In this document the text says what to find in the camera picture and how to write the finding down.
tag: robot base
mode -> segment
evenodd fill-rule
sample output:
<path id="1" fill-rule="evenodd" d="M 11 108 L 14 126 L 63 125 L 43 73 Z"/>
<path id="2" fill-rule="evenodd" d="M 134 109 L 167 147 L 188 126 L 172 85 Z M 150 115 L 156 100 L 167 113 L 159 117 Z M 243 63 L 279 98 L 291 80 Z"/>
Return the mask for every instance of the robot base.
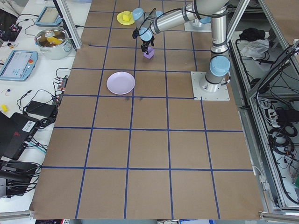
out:
<path id="1" fill-rule="evenodd" d="M 195 26 L 193 21 L 184 23 L 185 31 L 188 32 L 212 32 L 211 31 L 211 23 L 203 24 L 201 23 L 200 26 Z"/>
<path id="2" fill-rule="evenodd" d="M 194 100 L 201 100 L 202 98 L 202 100 L 206 101 L 229 101 L 228 88 L 226 85 L 220 86 L 217 92 L 207 92 L 200 87 L 199 82 L 205 75 L 206 72 L 202 71 L 191 72 Z"/>

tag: pink plate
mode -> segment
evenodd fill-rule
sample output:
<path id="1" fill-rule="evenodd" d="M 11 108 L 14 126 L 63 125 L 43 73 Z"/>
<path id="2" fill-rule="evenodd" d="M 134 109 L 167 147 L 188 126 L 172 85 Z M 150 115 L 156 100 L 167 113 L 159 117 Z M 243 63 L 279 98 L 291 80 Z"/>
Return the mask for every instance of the pink plate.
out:
<path id="1" fill-rule="evenodd" d="M 112 74 L 107 80 L 107 88 L 117 95 L 123 95 L 131 92 L 134 86 L 134 77 L 124 71 Z"/>

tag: purple cube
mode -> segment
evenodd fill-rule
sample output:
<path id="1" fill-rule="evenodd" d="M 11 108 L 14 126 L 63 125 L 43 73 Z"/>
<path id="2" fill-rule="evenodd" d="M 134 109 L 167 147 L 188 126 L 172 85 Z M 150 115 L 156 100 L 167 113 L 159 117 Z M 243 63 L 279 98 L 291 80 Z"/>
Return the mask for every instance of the purple cube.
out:
<path id="1" fill-rule="evenodd" d="M 155 53 L 155 49 L 149 47 L 148 48 L 148 52 L 149 54 L 147 55 L 145 52 L 143 53 L 143 56 L 145 56 L 146 58 L 150 59 L 154 56 L 154 53 Z"/>

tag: cooking pot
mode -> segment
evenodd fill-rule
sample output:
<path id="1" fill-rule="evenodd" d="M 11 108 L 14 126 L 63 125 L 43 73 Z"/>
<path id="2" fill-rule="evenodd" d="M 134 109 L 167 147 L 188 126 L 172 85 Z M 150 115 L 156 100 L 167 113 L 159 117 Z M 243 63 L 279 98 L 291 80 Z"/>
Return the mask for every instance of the cooking pot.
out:
<path id="1" fill-rule="evenodd" d="M 67 33 L 61 28 L 50 28 L 36 35 L 36 45 L 48 58 L 59 60 L 68 56 L 72 45 Z"/>

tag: power adapter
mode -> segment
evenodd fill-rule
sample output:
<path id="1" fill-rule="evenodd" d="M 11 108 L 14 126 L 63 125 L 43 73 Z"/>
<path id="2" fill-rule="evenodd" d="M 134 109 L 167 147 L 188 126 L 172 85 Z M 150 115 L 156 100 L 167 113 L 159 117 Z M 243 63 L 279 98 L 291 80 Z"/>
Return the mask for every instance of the power adapter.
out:
<path id="1" fill-rule="evenodd" d="M 41 103 L 32 100 L 26 107 L 26 112 L 31 114 L 40 115 L 46 118 L 52 117 L 56 112 L 57 108 L 55 105 Z"/>

